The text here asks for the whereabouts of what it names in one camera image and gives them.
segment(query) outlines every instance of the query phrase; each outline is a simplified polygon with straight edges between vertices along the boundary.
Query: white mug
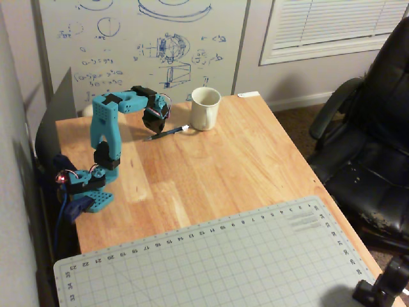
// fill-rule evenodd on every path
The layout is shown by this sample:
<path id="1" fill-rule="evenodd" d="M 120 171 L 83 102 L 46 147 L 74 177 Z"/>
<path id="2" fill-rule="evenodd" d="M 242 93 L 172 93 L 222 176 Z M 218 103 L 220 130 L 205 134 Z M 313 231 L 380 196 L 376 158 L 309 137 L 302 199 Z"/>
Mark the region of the white mug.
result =
<path id="1" fill-rule="evenodd" d="M 192 92 L 190 123 L 197 130 L 210 130 L 216 124 L 222 96 L 213 88 L 196 88 Z"/>

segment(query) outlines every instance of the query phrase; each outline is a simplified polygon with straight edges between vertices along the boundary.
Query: cutting mat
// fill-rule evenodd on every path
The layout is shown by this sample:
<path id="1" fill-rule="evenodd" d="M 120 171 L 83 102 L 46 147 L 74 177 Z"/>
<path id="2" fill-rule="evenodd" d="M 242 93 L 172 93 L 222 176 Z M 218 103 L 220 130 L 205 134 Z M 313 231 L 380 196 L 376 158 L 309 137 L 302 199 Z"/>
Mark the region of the cutting mat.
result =
<path id="1" fill-rule="evenodd" d="M 56 262 L 60 306 L 361 306 L 374 276 L 316 196 Z"/>

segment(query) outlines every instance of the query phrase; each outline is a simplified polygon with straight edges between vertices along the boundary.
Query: gray wall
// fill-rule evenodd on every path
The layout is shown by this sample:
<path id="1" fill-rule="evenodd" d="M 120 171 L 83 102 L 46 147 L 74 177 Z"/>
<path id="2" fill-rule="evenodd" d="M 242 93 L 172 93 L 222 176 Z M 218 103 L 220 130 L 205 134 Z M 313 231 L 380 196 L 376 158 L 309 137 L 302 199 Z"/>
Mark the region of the gray wall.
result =
<path id="1" fill-rule="evenodd" d="M 364 75 L 378 51 L 305 59 L 259 67 L 272 0 L 251 0 L 235 93 L 259 91 L 277 109 L 324 103 L 352 77 Z"/>
<path id="2" fill-rule="evenodd" d="M 0 4 L 0 305 L 38 306 L 26 205 L 32 179 L 23 99 Z"/>
<path id="3" fill-rule="evenodd" d="M 45 94 L 31 0 L 1 2 L 27 122 L 35 138 L 45 112 Z"/>

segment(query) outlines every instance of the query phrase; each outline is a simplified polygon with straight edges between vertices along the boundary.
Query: black pen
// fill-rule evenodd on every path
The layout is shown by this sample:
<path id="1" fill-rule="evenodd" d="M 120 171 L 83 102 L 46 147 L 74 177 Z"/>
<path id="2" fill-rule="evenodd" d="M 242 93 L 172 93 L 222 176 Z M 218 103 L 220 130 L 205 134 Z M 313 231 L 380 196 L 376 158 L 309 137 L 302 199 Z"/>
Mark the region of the black pen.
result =
<path id="1" fill-rule="evenodd" d="M 181 126 L 181 127 L 169 130 L 169 131 L 165 131 L 165 132 L 155 134 L 154 136 L 150 136 L 147 139 L 145 139 L 145 141 L 149 141 L 151 139 L 159 139 L 159 138 L 162 138 L 162 137 L 167 136 L 169 134 L 177 133 L 179 131 L 186 131 L 187 129 L 189 129 L 189 125 L 184 125 L 184 126 Z"/>

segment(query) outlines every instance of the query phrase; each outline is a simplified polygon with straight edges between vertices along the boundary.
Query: brown carpet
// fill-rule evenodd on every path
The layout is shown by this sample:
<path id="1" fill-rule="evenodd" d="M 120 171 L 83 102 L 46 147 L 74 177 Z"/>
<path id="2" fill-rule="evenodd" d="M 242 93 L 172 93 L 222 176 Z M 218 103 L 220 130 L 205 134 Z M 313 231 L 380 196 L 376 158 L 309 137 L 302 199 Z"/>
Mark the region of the brown carpet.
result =
<path id="1" fill-rule="evenodd" d="M 321 108 L 322 105 L 318 105 L 274 113 L 275 117 L 305 158 L 314 152 L 315 140 L 308 134 L 308 129 Z M 384 270 L 392 256 L 376 251 L 370 252 L 381 269 Z M 406 295 L 401 295 L 401 297 L 405 304 L 409 306 L 409 297 Z"/>

